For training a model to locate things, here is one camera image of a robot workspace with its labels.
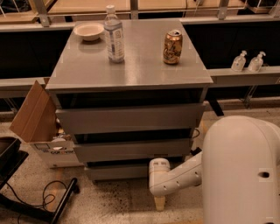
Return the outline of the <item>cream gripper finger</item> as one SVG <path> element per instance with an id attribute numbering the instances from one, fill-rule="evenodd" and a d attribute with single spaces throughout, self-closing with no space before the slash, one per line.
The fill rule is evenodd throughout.
<path id="1" fill-rule="evenodd" d="M 154 201 L 155 201 L 156 209 L 159 212 L 162 212 L 165 210 L 165 196 L 155 196 Z"/>

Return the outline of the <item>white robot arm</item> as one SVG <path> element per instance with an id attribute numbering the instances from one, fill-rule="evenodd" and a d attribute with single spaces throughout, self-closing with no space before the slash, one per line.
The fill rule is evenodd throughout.
<path id="1" fill-rule="evenodd" d="M 149 188 L 155 198 L 202 185 L 203 224 L 280 224 L 277 167 L 280 128 L 233 115 L 215 122 L 202 151 L 172 169 L 150 161 Z"/>

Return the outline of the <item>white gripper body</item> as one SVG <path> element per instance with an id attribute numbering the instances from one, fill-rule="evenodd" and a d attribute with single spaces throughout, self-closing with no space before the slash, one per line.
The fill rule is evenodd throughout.
<path id="1" fill-rule="evenodd" d="M 165 158 L 155 158 L 149 164 L 149 189 L 153 196 L 161 197 L 174 192 L 170 163 Z"/>

